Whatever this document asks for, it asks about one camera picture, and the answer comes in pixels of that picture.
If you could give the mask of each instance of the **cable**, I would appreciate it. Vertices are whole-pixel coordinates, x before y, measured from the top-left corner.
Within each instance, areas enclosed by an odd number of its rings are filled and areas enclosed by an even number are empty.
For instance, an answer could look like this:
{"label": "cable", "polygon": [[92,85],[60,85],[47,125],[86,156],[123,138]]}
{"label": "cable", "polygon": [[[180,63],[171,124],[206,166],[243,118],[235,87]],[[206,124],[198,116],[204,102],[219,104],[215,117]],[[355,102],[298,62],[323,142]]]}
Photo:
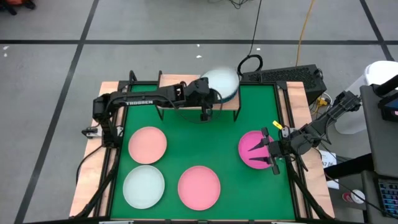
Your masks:
{"label": "cable", "polygon": [[312,109],[315,107],[316,104],[317,104],[316,102],[312,103],[312,107],[310,108],[310,111],[312,111]]}
{"label": "cable", "polygon": [[337,157],[335,155],[333,155],[333,153],[321,142],[321,145],[323,146],[323,148],[328,151],[337,161],[339,162],[346,162],[347,160],[345,159],[344,161],[337,159]]}
{"label": "cable", "polygon": [[332,180],[332,181],[336,182],[338,185],[344,187],[346,190],[350,191],[352,194],[354,194],[355,196],[357,196],[357,197],[358,197],[359,199],[361,199],[363,202],[365,202],[366,204],[372,206],[373,208],[375,208],[375,209],[378,210],[379,212],[385,213],[385,214],[387,214],[387,216],[390,216],[391,218],[395,218],[395,219],[398,220],[398,217],[395,217],[395,216],[393,216],[393,215],[390,215],[390,214],[387,213],[385,210],[383,210],[383,209],[381,209],[381,208],[375,206],[374,204],[368,202],[367,200],[365,200],[364,198],[362,198],[362,197],[360,197],[358,194],[356,194],[353,190],[349,189],[348,187],[346,187],[346,186],[343,185],[342,183],[336,181],[335,179],[332,179],[331,177],[329,177],[328,174],[325,173],[325,176],[326,176],[329,180]]}
{"label": "cable", "polygon": [[320,104],[321,104],[321,102],[318,101],[317,108],[315,109],[315,111],[311,115],[314,115],[314,114],[318,113]]}
{"label": "cable", "polygon": [[319,149],[317,149],[315,147],[312,147],[312,148],[315,149],[319,153],[319,156],[321,157],[321,161],[322,161],[322,153],[319,151]]}
{"label": "cable", "polygon": [[97,201],[102,197],[102,194],[107,188],[108,184],[111,182],[112,179],[114,179],[114,176],[117,173],[117,166],[119,164],[119,160],[120,160],[120,148],[116,148],[116,154],[114,156],[114,162],[112,164],[112,168],[106,175],[104,181],[98,186],[97,191],[94,193],[90,201],[84,206],[83,210],[80,213],[78,213],[76,216],[70,218],[87,217],[90,214]]}
{"label": "cable", "polygon": [[329,94],[327,94],[326,92],[324,92],[324,93],[322,93],[322,94],[325,94],[326,96],[328,96],[328,97],[329,97],[329,100],[330,100],[329,107],[333,106],[333,99],[330,97],[330,95],[329,95]]}
{"label": "cable", "polygon": [[251,50],[253,49],[254,38],[255,38],[255,36],[256,36],[256,31],[257,31],[257,23],[259,22],[259,15],[260,15],[261,2],[262,2],[262,0],[260,0],[259,9],[258,9],[258,11],[257,11],[256,25],[254,26],[253,38],[251,39],[251,46],[250,46],[250,51],[249,51],[248,56],[251,54]]}
{"label": "cable", "polygon": [[329,132],[328,132],[328,126],[329,126],[329,122],[331,120],[331,117],[329,117],[328,121],[326,122],[326,127],[325,127],[325,136],[326,136],[326,143],[331,144],[330,139],[329,139]]}
{"label": "cable", "polygon": [[98,123],[97,125],[95,125],[95,126],[89,126],[89,127],[87,127],[86,129],[91,129],[91,128],[96,128],[96,127],[98,127],[100,124]]}
{"label": "cable", "polygon": [[77,182],[78,182],[78,180],[79,180],[79,174],[80,174],[81,165],[83,165],[83,163],[86,161],[86,159],[88,159],[90,156],[92,156],[94,153],[96,153],[98,150],[100,150],[100,149],[102,148],[102,146],[103,146],[103,145],[98,146],[98,148],[94,149],[94,151],[92,151],[91,153],[89,153],[86,157],[84,157],[84,158],[81,160],[81,162],[80,162],[80,164],[79,164],[79,166],[77,167],[77,170],[76,170],[76,185],[77,185]]}
{"label": "cable", "polygon": [[[120,131],[120,133],[118,134],[118,137],[120,137],[120,136],[122,135],[123,132],[124,132],[124,129],[123,129],[122,131]],[[88,158],[89,158],[90,156],[92,156],[94,153],[98,152],[98,150],[100,150],[102,147],[103,147],[103,145],[100,145],[98,148],[94,149],[94,151],[92,151],[91,153],[89,153],[86,157],[84,157],[84,158],[80,161],[79,166],[77,167],[77,170],[76,170],[76,184],[77,184],[77,182],[78,182],[78,180],[79,180],[80,168],[81,168],[81,166],[83,165],[83,163],[86,161],[86,159],[88,159]]]}
{"label": "cable", "polygon": [[240,9],[241,6],[242,6],[244,3],[248,2],[249,0],[239,0],[239,2],[235,2],[235,1],[233,1],[233,0],[229,0],[229,1],[230,1],[230,3],[235,7],[235,9]]}
{"label": "cable", "polygon": [[303,29],[301,30],[300,39],[298,40],[297,57],[296,57],[296,67],[297,67],[297,64],[299,63],[299,58],[300,58],[301,40],[302,40],[302,38],[303,38],[305,26],[307,25],[307,21],[308,21],[308,18],[310,17],[310,13],[311,13],[312,6],[313,6],[313,3],[314,3],[314,2],[315,2],[315,0],[311,0],[311,5],[310,5],[310,8],[308,9],[307,15],[305,16],[305,21],[304,21]]}

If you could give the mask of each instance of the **black floor stripe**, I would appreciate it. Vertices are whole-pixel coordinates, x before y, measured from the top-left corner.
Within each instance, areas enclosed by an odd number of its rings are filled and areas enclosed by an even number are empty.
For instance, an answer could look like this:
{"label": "black floor stripe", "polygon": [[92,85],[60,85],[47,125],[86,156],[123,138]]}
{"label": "black floor stripe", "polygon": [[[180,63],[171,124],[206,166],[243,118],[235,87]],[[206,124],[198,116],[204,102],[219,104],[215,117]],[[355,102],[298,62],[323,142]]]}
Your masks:
{"label": "black floor stripe", "polygon": [[[254,44],[297,45],[298,40],[255,40]],[[157,45],[157,44],[251,44],[251,40],[86,40],[85,44]],[[377,45],[377,40],[303,40],[302,45]]]}
{"label": "black floor stripe", "polygon": [[385,40],[386,45],[398,45],[398,40]]}
{"label": "black floor stripe", "polygon": [[[79,44],[80,40],[0,40],[0,44]],[[251,40],[83,40],[98,45],[251,44]],[[297,45],[299,40],[255,40],[255,44]],[[303,40],[302,45],[377,45],[378,40]]]}
{"label": "black floor stripe", "polygon": [[45,158],[46,158],[47,153],[49,151],[49,147],[50,147],[53,135],[54,135],[55,128],[57,127],[57,123],[58,123],[58,120],[59,120],[60,115],[61,115],[61,110],[63,108],[63,104],[65,103],[65,99],[67,97],[67,93],[68,93],[70,84],[72,82],[73,75],[75,74],[76,66],[77,66],[77,63],[79,61],[79,58],[80,58],[80,55],[81,55],[81,51],[83,50],[83,46],[84,46],[83,41],[86,39],[87,34],[88,34],[88,30],[89,30],[90,25],[91,25],[91,22],[93,21],[93,17],[94,17],[94,13],[95,13],[95,10],[96,10],[97,5],[98,5],[98,1],[99,0],[94,0],[93,1],[93,5],[91,6],[90,13],[88,14],[88,18],[87,18],[85,27],[83,29],[83,33],[81,34],[81,37],[80,37],[80,43],[78,44],[78,46],[76,48],[75,55],[73,56],[73,60],[72,60],[71,65],[70,65],[70,68],[69,68],[69,71],[68,71],[68,75],[67,75],[67,77],[65,79],[65,82],[63,84],[60,97],[58,99],[57,105],[55,107],[54,114],[53,114],[51,122],[50,122],[50,126],[49,126],[49,128],[47,130],[47,134],[45,135],[44,142],[43,142],[42,148],[41,148],[40,153],[39,153],[39,157],[37,158],[37,161],[36,161],[32,176],[30,177],[30,180],[29,180],[28,186],[26,188],[24,197],[23,197],[21,205],[20,205],[20,207],[18,209],[18,213],[17,213],[16,219],[15,219],[15,222],[14,222],[15,224],[20,224],[25,219],[25,215],[26,215],[26,212],[28,210],[30,201],[32,199],[34,190],[36,188],[37,181],[39,180],[40,173],[42,171]]}
{"label": "black floor stripe", "polygon": [[80,40],[0,40],[0,44],[79,44]]}
{"label": "black floor stripe", "polygon": [[394,61],[394,59],[391,56],[390,51],[388,50],[388,47],[383,39],[383,36],[381,35],[381,32],[379,30],[379,28],[377,27],[376,21],[374,20],[372,13],[368,7],[368,5],[366,4],[365,0],[359,0],[361,2],[361,5],[363,7],[363,10],[365,11],[366,17],[369,20],[369,23],[371,24],[371,27],[373,29],[374,34],[377,37],[377,40],[380,43],[381,49],[383,50],[384,56],[386,57],[387,60],[390,61]]}

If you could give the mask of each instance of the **black electronics box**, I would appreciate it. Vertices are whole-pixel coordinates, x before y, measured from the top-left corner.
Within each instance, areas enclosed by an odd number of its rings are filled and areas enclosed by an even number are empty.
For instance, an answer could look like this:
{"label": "black electronics box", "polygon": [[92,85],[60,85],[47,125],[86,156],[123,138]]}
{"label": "black electronics box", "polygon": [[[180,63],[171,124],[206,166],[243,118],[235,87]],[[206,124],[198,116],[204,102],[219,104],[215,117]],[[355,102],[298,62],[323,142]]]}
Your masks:
{"label": "black electronics box", "polygon": [[308,105],[326,91],[322,71],[316,65],[278,68],[243,74],[241,82],[267,83],[276,81],[303,82]]}

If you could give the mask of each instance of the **plate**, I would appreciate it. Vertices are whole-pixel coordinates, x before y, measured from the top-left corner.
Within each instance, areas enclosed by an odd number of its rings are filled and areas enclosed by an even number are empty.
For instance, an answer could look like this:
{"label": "plate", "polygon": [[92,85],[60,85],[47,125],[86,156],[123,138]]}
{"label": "plate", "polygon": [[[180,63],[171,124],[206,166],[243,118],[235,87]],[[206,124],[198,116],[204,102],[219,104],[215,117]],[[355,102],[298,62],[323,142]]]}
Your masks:
{"label": "plate", "polygon": [[[269,156],[267,146],[249,151],[254,146],[259,144],[261,139],[262,139],[261,131],[250,131],[250,132],[246,133],[241,138],[241,140],[239,140],[238,151],[239,151],[239,155],[241,156],[241,159],[243,160],[243,162],[246,165],[248,165],[249,167],[252,167],[254,169],[266,169],[266,168],[270,167],[270,165],[268,165],[268,163],[266,163],[266,162],[250,160],[250,158]],[[271,138],[271,136],[269,136],[269,141],[270,142],[274,141]]]}
{"label": "plate", "polygon": [[220,192],[221,184],[217,174],[205,166],[187,169],[178,182],[178,196],[182,203],[197,211],[213,206]]}
{"label": "plate", "polygon": [[153,166],[134,168],[124,179],[123,196],[133,208],[145,209],[154,206],[164,192],[162,173]]}
{"label": "plate", "polygon": [[164,133],[155,127],[138,129],[129,140],[129,153],[140,164],[158,161],[166,151],[167,140]]}

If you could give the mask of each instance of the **wooden table frame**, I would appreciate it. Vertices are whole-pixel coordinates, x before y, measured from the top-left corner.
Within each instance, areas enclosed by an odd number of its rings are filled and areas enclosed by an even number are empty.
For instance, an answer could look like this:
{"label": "wooden table frame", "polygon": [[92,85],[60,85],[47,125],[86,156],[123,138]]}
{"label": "wooden table frame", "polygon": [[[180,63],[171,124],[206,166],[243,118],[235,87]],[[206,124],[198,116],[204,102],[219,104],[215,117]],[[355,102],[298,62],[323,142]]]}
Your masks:
{"label": "wooden table frame", "polygon": [[[103,82],[99,95],[104,93],[111,93],[117,91],[119,82]],[[304,124],[311,122],[311,114],[307,104],[307,97],[305,96],[305,90],[303,83],[301,82],[287,82],[287,93],[289,95],[290,109],[294,119],[295,127],[301,127]],[[287,124],[289,120],[288,112],[286,110],[286,103],[283,91],[279,90],[279,100],[282,109],[282,117]],[[123,108],[119,110],[118,119],[116,125],[122,123],[122,113]],[[89,139],[86,145],[85,156],[96,149],[101,144],[101,139]],[[108,171],[113,163],[115,150],[110,151],[110,160],[108,164]],[[79,181],[76,186],[75,196],[73,198],[72,207],[70,210],[70,216],[74,216],[79,213],[83,207],[90,200],[92,195],[95,193],[99,186],[101,171],[104,164],[105,149],[99,150],[96,154],[93,154],[86,162],[82,165]],[[334,217],[334,211],[330,200],[330,195],[328,187],[326,184],[325,174],[323,172],[322,161],[320,159],[319,153],[316,149],[311,149],[302,156],[304,163],[308,168],[308,172],[304,172],[305,180],[307,183],[307,188],[314,196],[315,200],[321,205],[324,211],[327,212],[331,217]],[[101,206],[98,208],[99,216],[106,215],[106,208],[109,198],[109,186],[105,190]],[[298,200],[298,207],[300,211],[300,216],[306,218],[305,204],[303,200],[303,195],[301,191],[296,186],[296,194]],[[312,215],[316,218],[315,212],[312,211]]]}

